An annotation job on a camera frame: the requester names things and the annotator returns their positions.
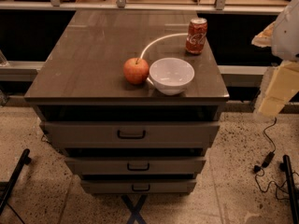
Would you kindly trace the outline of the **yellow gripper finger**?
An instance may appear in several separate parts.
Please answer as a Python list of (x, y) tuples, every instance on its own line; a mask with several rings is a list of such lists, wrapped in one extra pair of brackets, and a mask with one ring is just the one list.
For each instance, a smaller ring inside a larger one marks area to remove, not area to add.
[(299, 62), (283, 61), (274, 69), (258, 113), (275, 118), (291, 98), (299, 92)]
[(270, 47), (272, 43), (274, 25), (275, 23), (272, 22), (266, 26), (260, 33), (253, 37), (251, 44), (260, 48)]

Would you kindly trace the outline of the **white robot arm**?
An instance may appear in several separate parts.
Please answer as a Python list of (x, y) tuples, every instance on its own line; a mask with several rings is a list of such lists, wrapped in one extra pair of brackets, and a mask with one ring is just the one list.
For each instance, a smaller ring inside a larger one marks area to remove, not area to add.
[(251, 44), (270, 47), (272, 54), (282, 60), (258, 107), (259, 114), (274, 118), (299, 92), (299, 0), (291, 0), (274, 22), (254, 36)]

